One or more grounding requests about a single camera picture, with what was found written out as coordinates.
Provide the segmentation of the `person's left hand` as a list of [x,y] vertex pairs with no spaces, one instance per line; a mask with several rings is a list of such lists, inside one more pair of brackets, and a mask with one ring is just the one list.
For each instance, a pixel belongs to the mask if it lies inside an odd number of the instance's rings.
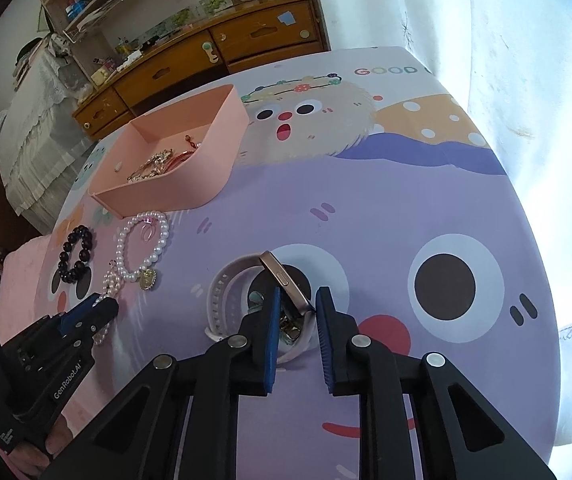
[[45,440],[43,451],[30,443],[19,443],[10,452],[8,459],[23,474],[39,477],[72,438],[67,419],[64,415],[60,415]]

